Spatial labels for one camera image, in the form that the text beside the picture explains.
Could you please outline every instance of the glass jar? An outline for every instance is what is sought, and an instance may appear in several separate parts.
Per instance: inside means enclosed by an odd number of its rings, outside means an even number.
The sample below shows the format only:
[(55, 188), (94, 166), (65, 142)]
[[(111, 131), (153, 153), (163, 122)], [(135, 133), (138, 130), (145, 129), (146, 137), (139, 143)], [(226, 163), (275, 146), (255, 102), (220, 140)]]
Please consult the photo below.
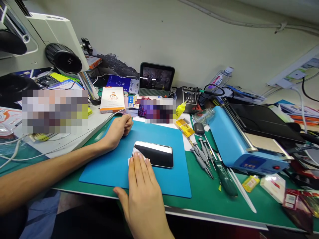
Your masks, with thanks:
[(196, 122), (202, 123), (204, 126), (213, 118), (215, 111), (213, 108), (207, 108), (193, 115)]

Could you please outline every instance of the forearm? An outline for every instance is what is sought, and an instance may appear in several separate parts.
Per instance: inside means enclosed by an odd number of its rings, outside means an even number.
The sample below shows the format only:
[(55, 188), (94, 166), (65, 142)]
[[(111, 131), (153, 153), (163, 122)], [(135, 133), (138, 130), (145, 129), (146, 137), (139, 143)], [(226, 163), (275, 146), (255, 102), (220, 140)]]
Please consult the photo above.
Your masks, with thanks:
[(0, 178), (0, 215), (23, 205), (43, 190), (109, 149), (97, 143), (19, 169)]

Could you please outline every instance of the small yellow bottle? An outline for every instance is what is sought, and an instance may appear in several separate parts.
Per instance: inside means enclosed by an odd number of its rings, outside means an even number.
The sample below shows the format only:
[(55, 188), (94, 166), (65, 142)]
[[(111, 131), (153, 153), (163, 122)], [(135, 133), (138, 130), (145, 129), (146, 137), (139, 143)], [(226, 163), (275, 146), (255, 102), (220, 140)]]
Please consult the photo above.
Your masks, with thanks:
[(181, 114), (185, 111), (186, 102), (187, 101), (185, 101), (184, 103), (182, 103), (179, 106), (177, 106), (177, 108), (176, 108), (176, 119), (178, 119), (181, 116)]

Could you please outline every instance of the clear plastic container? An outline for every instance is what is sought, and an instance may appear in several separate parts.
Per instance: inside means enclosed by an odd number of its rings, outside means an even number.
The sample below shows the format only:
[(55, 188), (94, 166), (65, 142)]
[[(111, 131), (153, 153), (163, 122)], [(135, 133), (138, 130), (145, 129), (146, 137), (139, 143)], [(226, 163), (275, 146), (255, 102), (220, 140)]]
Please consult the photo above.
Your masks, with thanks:
[[(217, 75), (210, 81), (209, 84), (214, 84), (222, 88), (223, 86), (227, 84), (229, 79), (232, 77), (233, 71), (234, 71), (234, 68), (232, 67), (227, 67), (226, 70), (219, 71)], [(219, 88), (216, 86), (207, 86), (205, 91), (214, 92), (218, 89)], [(199, 104), (204, 105), (204, 101), (210, 97), (211, 95), (203, 93), (201, 97), (199, 98)]]
[(214, 117), (214, 114), (215, 111), (213, 108), (207, 108), (194, 114), (193, 118), (196, 122), (202, 123), (205, 126)]

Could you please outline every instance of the ceiling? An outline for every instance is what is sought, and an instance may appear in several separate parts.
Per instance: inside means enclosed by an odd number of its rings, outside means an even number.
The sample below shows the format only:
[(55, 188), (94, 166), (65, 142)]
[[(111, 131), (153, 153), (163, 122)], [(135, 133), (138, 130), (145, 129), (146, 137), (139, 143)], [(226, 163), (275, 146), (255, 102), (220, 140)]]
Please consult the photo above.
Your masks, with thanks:
[(319, 25), (319, 0), (236, 0)]

